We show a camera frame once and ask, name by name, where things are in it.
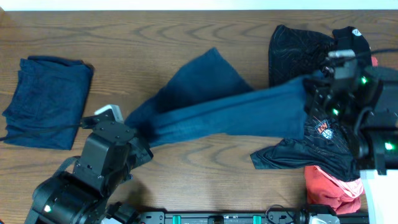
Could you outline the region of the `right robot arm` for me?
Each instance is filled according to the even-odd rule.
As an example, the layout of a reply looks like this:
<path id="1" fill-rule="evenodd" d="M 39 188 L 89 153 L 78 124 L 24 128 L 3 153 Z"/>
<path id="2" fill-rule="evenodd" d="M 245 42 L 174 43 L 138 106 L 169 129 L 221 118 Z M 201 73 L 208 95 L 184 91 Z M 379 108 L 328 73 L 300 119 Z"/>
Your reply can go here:
<path id="1" fill-rule="evenodd" d="M 331 74 L 307 78 L 304 86 L 307 113 L 326 113 L 346 128 L 369 222 L 397 223 L 397 70 L 343 58 Z"/>

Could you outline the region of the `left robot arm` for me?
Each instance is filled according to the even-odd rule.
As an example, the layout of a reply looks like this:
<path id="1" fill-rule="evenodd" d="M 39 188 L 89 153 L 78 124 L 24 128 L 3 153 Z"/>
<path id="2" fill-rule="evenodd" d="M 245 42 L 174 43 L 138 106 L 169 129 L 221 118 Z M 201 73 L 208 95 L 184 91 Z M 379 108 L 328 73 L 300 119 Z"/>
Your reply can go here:
<path id="1" fill-rule="evenodd" d="M 149 144 L 111 110 L 82 118 L 80 126 L 92 130 L 81 155 L 66 159 L 35 189 L 25 223 L 139 223 L 134 208 L 108 200 L 132 179 L 132 169 L 153 158 Z"/>

